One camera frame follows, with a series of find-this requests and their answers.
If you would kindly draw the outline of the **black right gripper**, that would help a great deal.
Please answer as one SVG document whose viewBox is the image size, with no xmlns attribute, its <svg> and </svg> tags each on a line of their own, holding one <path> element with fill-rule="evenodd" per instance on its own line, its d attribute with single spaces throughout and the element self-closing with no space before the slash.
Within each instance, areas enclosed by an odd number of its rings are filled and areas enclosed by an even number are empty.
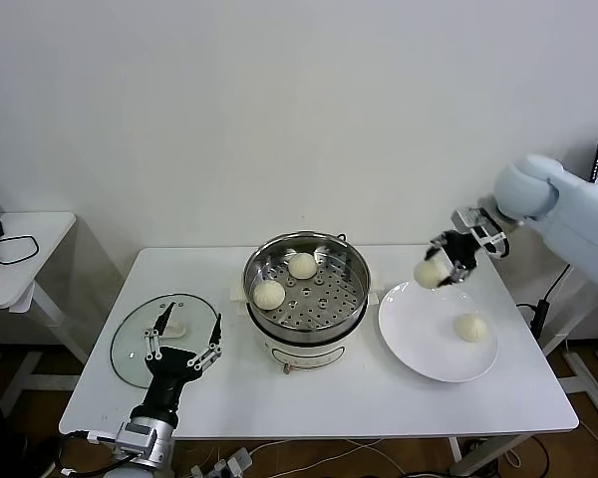
<svg viewBox="0 0 598 478">
<path fill-rule="evenodd" d="M 448 230 L 442 236 L 431 240 L 430 259 L 441 255 L 455 267 L 447 277 L 438 282 L 438 288 L 462 283 L 467 278 L 467 271 L 471 272 L 477 267 L 475 255 L 480 249 L 480 244 L 470 233 Z"/>
</svg>

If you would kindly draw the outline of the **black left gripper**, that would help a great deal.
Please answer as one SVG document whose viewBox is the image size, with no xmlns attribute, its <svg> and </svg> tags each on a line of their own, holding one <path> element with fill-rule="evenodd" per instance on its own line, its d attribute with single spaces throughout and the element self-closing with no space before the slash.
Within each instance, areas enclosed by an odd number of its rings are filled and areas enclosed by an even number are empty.
<svg viewBox="0 0 598 478">
<path fill-rule="evenodd" d="M 145 363 L 151 373 L 143 402 L 132 410 L 132 418 L 144 417 L 165 423 L 178 423 L 177 411 L 185 385 L 200 378 L 222 355 L 221 314 L 218 314 L 207 347 L 199 354 L 171 347 L 161 347 L 175 302 L 157 317 L 151 329 L 144 331 Z"/>
</svg>

